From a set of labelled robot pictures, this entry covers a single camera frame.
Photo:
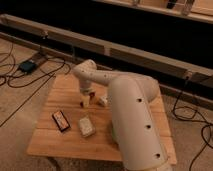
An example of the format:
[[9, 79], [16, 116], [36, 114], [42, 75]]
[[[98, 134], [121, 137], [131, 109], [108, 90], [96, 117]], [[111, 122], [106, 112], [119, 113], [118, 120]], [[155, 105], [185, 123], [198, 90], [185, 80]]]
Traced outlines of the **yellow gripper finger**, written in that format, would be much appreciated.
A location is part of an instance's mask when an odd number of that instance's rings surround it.
[[83, 95], [82, 96], [82, 103], [83, 103], [83, 108], [88, 108], [90, 105], [90, 96], [89, 95]]

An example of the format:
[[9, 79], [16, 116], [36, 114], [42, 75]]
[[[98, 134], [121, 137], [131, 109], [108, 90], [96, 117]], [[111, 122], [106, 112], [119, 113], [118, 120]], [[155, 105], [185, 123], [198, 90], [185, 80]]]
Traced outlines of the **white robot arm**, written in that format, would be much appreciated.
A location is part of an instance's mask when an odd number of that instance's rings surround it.
[[112, 125], [127, 171], [173, 171], [149, 107], [159, 93], [157, 80], [131, 72], [98, 70], [93, 60], [76, 65], [73, 74], [84, 95], [93, 82], [107, 87]]

